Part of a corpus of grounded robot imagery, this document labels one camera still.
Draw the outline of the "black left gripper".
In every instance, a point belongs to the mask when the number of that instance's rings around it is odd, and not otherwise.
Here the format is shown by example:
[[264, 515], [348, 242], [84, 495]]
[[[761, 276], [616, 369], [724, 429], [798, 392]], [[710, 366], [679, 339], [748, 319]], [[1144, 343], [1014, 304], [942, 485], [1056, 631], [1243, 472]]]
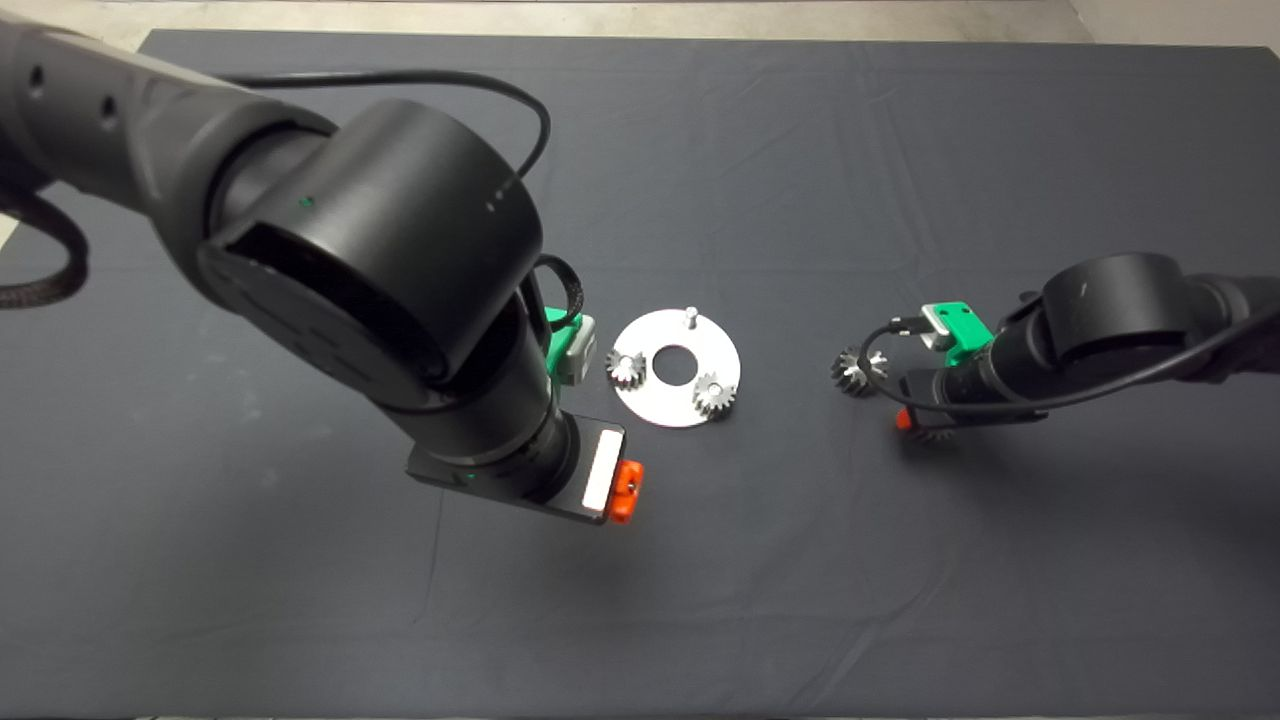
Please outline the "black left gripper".
[[440, 489], [554, 518], [603, 525], [632, 521], [644, 465], [623, 460], [625, 428], [568, 413], [553, 413], [512, 454], [480, 465], [448, 462], [421, 446], [406, 473]]

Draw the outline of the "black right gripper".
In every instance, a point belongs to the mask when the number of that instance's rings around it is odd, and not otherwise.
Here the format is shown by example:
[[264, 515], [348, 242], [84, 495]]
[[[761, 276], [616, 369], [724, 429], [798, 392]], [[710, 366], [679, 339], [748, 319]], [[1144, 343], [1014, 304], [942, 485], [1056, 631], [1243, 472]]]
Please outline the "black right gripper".
[[1046, 411], [1024, 409], [1024, 401], [1001, 395], [974, 368], [936, 368], [909, 372], [899, 380], [909, 407], [895, 414], [895, 428], [1000, 427], [1044, 420]]

